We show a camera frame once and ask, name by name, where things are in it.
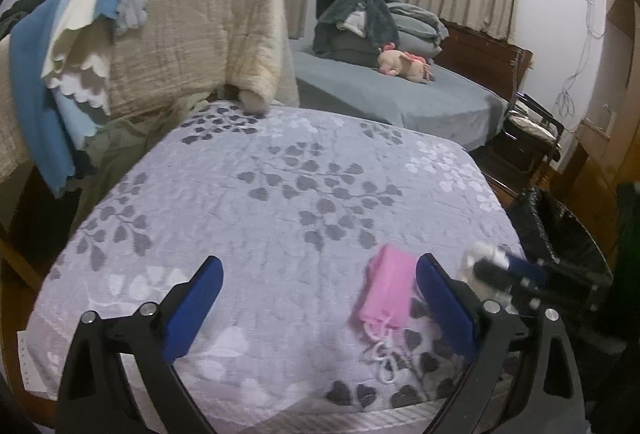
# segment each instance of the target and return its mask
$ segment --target gray bed sheet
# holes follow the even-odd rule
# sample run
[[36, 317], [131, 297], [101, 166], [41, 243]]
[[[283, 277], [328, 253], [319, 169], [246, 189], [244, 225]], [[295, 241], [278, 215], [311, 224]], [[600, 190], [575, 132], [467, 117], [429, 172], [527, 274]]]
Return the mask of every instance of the gray bed sheet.
[[293, 53], [300, 107], [327, 110], [432, 134], [473, 150], [494, 137], [507, 102], [434, 65], [434, 82], [417, 84], [373, 69]]
[[[518, 237], [459, 145], [308, 109], [265, 118], [217, 102], [154, 147], [80, 226], [44, 281], [26, 345], [55, 398], [88, 309], [104, 318], [159, 302], [208, 255], [225, 281], [175, 367], [220, 434], [420, 434], [462, 360], [414, 290], [394, 336], [399, 371], [379, 379], [354, 316], [387, 243], [431, 252], [451, 276], [482, 240]], [[133, 393], [153, 416], [135, 363]]]

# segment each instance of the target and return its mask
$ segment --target metal bolt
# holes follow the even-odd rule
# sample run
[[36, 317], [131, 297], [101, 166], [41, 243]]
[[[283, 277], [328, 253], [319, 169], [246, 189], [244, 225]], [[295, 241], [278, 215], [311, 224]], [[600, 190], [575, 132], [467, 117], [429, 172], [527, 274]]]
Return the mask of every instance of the metal bolt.
[[140, 314], [145, 317], [150, 317], [156, 311], [158, 311], [158, 305], [155, 302], [145, 302], [140, 306]]
[[95, 313], [95, 311], [85, 311], [80, 317], [80, 320], [84, 324], [91, 324], [91, 322], [93, 322], [97, 316], [98, 315]]
[[500, 305], [494, 300], [487, 300], [484, 304], [482, 304], [482, 307], [485, 309], [485, 311], [491, 314], [496, 314], [498, 311], [500, 311]]
[[555, 322], [560, 318], [560, 315], [555, 309], [549, 308], [545, 310], [545, 317], [551, 320], [552, 322]]

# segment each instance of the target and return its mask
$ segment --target beige quilt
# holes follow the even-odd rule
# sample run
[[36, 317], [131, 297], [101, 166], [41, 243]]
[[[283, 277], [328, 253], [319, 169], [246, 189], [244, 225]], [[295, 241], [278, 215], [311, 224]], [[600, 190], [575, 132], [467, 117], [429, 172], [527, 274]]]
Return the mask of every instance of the beige quilt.
[[[169, 106], [229, 84], [265, 105], [298, 105], [284, 0], [147, 0], [148, 23], [114, 43], [111, 117]], [[0, 41], [0, 182], [29, 154]]]

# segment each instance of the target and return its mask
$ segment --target pink pouch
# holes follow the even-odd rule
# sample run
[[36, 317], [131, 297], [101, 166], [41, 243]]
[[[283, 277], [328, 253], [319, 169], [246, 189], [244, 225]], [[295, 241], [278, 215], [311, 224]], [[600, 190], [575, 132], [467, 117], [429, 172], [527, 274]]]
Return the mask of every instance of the pink pouch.
[[377, 342], [406, 326], [418, 260], [391, 244], [383, 246], [369, 265], [369, 292], [359, 318]]

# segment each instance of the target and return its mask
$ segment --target plush toy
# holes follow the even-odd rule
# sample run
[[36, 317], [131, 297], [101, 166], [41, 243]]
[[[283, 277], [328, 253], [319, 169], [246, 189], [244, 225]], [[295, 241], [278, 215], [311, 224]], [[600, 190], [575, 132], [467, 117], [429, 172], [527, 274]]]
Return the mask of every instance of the plush toy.
[[430, 68], [424, 57], [404, 53], [396, 45], [386, 44], [378, 57], [379, 72], [392, 77], [400, 76], [412, 82], [430, 78]]

